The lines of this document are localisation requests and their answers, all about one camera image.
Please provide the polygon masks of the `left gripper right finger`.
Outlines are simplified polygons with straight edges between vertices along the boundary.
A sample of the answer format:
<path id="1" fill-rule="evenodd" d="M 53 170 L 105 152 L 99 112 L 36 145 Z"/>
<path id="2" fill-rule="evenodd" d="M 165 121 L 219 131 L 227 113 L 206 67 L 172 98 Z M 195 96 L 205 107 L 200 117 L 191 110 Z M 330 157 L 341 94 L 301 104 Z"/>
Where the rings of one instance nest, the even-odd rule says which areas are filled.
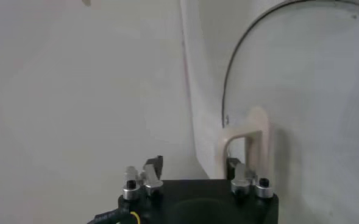
<path id="1" fill-rule="evenodd" d="M 227 179 L 231 181 L 231 191 L 238 197 L 247 196 L 251 192 L 258 198 L 274 196 L 271 182 L 266 177 L 259 177 L 238 158 L 227 158 Z"/>

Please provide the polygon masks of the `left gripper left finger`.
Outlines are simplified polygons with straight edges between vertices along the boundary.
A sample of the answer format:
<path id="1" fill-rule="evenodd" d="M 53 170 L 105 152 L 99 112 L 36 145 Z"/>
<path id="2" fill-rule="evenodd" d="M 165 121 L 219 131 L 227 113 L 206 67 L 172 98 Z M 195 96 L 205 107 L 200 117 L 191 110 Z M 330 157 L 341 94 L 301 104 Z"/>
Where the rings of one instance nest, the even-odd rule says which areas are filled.
<path id="1" fill-rule="evenodd" d="M 149 198 L 159 196 L 163 181 L 160 179 L 163 169 L 163 156 L 150 158 L 139 173 L 134 166 L 126 167 L 124 174 L 123 199 L 135 201 L 145 195 Z"/>

